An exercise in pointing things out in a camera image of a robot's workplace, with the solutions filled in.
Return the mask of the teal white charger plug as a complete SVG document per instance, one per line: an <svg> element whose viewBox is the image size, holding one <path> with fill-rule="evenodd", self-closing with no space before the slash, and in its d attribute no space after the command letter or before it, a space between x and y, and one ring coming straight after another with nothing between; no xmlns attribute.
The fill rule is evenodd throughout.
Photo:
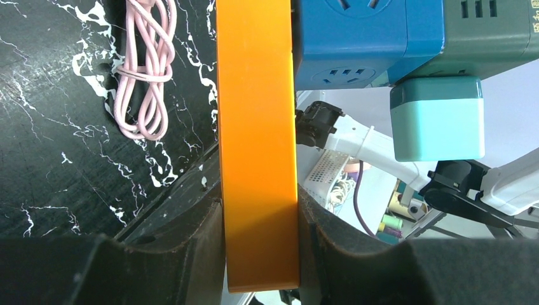
<svg viewBox="0 0 539 305"><path fill-rule="evenodd" d="M390 92L397 161L480 159L486 153L484 97L475 76L408 79Z"/></svg>

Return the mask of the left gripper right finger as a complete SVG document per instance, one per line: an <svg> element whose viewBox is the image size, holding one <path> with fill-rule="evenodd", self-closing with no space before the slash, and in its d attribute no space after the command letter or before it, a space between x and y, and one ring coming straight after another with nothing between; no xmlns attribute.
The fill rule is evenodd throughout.
<svg viewBox="0 0 539 305"><path fill-rule="evenodd" d="M411 239L388 245L299 190L303 304L537 304L538 241Z"/></svg>

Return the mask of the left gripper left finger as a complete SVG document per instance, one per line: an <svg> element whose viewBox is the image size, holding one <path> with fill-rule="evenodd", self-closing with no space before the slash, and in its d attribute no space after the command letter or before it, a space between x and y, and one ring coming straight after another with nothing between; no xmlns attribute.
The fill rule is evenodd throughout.
<svg viewBox="0 0 539 305"><path fill-rule="evenodd" d="M102 234L1 240L2 304L219 304L219 200L131 243Z"/></svg>

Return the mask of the orange socket cube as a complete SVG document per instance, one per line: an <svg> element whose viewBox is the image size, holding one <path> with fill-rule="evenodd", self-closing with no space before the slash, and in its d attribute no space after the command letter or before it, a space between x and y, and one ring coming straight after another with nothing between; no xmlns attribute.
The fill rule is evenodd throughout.
<svg viewBox="0 0 539 305"><path fill-rule="evenodd" d="M290 2L218 1L216 33L228 289L297 288Z"/></svg>

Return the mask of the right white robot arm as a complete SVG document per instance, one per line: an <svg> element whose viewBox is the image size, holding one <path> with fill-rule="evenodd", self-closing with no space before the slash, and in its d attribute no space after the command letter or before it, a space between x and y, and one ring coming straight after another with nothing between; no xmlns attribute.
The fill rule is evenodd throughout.
<svg viewBox="0 0 539 305"><path fill-rule="evenodd" d="M435 210L505 229L538 208L538 150L497 168L475 160L396 160L393 139L327 102L296 110L297 144L365 161L418 192Z"/></svg>

